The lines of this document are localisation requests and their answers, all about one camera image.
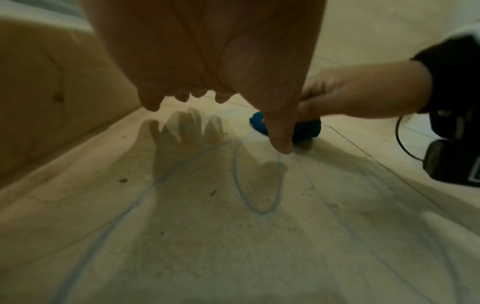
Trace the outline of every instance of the hand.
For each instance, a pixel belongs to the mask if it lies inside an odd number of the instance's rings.
[[[344,114],[388,118],[416,113],[432,94],[432,77],[417,61],[339,68],[307,79],[298,122]]]
[[[264,112],[282,153],[292,136],[325,0],[82,0],[112,58],[157,111],[164,96],[187,101],[240,93]]]

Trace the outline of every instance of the plywood surface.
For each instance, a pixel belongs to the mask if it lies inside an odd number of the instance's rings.
[[[280,156],[252,113],[168,100],[4,188],[0,302],[478,301],[475,206],[329,126]]]

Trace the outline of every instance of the blue cloth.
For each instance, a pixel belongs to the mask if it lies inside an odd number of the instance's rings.
[[[256,112],[250,118],[251,126],[264,135],[268,135],[266,126],[262,123],[264,114],[262,112]],[[313,137],[317,137],[322,129],[322,122],[320,119],[309,122],[302,122],[295,125],[292,141],[294,143],[305,140],[310,140]]]

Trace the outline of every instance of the black cable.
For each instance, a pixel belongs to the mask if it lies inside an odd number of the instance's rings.
[[[400,116],[398,118],[398,121],[396,122],[396,126],[395,126],[395,137],[396,137],[396,141],[398,142],[398,144],[400,145],[401,149],[405,151],[406,154],[410,155],[411,157],[413,157],[414,159],[416,160],[419,160],[419,161],[424,161],[423,159],[421,158],[418,158],[416,157],[415,155],[411,154],[402,144],[402,142],[400,141],[400,136],[399,136],[399,128],[400,128],[400,122],[402,122],[402,119],[404,117],[403,116]]]

